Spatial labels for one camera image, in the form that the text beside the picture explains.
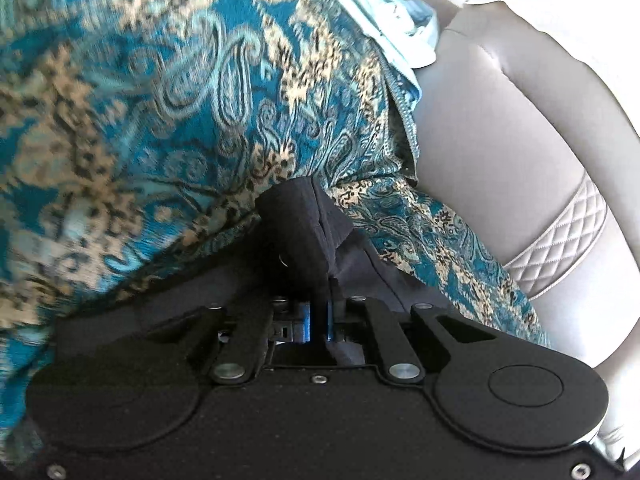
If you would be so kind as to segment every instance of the paisley fabric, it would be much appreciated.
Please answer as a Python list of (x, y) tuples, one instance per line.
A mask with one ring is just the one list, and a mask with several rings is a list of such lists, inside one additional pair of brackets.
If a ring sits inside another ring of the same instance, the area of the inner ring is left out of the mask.
[(287, 178), (318, 177), (466, 316), (546, 344), (475, 235), (408, 184), (402, 83), (335, 0), (0, 0), (0, 458), (38, 446), (24, 392), (55, 316), (193, 272)]

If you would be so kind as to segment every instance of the teal fabric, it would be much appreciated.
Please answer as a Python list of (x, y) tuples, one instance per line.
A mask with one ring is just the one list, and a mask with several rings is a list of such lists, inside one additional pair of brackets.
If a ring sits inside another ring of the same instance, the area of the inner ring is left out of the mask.
[(526, 297), (415, 192), (402, 77), (335, 0), (0, 0), (0, 458), (55, 316), (152, 289), (315, 175), (383, 258), (533, 342)]

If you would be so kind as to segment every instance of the floral pattern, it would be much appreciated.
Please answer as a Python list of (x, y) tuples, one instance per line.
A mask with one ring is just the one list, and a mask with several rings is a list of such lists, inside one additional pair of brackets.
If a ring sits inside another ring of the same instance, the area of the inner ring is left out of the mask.
[(526, 297), (416, 193), (398, 74), (335, 0), (0, 0), (0, 460), (51, 321), (188, 273), (315, 175), (380, 255), (544, 344)]

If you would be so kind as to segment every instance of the beige upholstery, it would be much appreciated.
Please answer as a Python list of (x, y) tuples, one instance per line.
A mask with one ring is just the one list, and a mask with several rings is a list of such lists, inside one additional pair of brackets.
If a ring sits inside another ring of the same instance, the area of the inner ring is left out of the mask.
[(460, 10), (418, 70), (421, 189), (478, 233), (559, 351), (610, 391), (600, 437), (640, 458), (640, 139), (583, 63), (501, 2)]

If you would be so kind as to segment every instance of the paisley pattern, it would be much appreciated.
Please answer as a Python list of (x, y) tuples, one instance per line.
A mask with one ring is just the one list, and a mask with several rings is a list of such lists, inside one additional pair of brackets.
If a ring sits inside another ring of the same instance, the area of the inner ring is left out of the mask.
[(335, 0), (0, 0), (0, 459), (38, 445), (24, 391), (55, 316), (193, 272), (297, 176), (465, 315), (546, 344), (462, 220), (407, 183), (399, 79)]

